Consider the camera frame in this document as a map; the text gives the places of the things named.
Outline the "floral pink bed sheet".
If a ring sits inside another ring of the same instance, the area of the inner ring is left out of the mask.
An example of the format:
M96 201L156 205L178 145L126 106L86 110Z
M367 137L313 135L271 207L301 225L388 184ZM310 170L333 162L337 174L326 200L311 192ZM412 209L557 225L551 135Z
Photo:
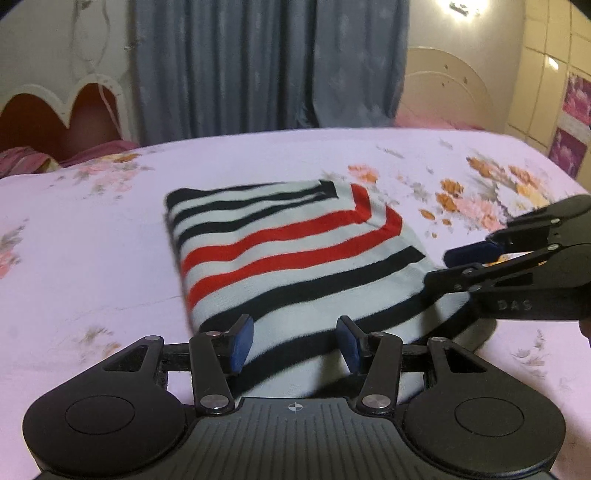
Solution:
M167 143L1 183L1 475L38 469L27 408L87 367L191 323L165 225L181 188L328 179L389 203L440 262L511 216L582 192L504 135L457 130L303 130Z

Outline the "striped knit sweater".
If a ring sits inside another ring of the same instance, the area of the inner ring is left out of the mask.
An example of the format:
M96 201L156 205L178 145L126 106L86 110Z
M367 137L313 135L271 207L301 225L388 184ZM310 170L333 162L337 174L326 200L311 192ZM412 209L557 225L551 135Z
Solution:
M353 396L335 337L346 316L408 344L434 336L476 350L496 322L464 293L425 285L434 261L401 214L366 187L312 180L181 188L165 200L197 332L253 321L235 397Z

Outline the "cream round headboard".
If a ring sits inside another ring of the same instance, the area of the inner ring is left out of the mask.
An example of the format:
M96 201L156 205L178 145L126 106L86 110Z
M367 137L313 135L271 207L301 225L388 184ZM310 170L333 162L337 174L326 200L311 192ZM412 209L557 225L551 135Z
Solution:
M497 118L489 91L471 66L443 50L413 47L396 125L495 131Z

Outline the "pink flower wall poster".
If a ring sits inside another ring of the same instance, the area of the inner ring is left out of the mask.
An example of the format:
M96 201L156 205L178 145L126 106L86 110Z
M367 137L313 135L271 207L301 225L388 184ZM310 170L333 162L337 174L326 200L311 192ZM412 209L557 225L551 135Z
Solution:
M575 179L590 152L590 81L570 73L549 158Z

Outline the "blue grey curtain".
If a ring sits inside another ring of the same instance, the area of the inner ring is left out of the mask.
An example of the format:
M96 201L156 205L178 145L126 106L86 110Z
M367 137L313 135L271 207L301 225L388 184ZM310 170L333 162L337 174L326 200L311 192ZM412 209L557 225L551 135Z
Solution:
M406 1L136 1L132 19L147 143L396 117Z

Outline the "wall lamp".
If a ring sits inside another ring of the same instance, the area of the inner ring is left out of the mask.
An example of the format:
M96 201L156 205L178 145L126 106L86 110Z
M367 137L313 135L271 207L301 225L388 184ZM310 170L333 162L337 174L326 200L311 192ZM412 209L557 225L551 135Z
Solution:
M466 18L479 15L479 6L477 1L450 1L449 8Z

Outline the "magenta pillow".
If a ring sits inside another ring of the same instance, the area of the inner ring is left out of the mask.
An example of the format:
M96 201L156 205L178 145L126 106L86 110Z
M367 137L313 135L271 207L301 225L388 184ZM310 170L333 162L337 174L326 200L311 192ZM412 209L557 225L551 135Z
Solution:
M114 155L123 153L126 151L131 151L137 149L139 147L138 144L128 140L113 140L106 143L102 143L93 147L90 147L86 150L83 150L72 157L59 160L58 164L62 168L67 168L73 165L77 165L80 163L84 163L86 161L107 156L107 155Z

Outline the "red white heart headboard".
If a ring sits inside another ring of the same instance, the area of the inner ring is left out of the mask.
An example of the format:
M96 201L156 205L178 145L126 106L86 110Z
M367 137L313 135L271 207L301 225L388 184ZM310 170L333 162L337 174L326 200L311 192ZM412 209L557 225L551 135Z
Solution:
M58 162L113 140L135 142L122 88L107 75L84 77L66 100L25 84L1 105L2 151L31 147Z

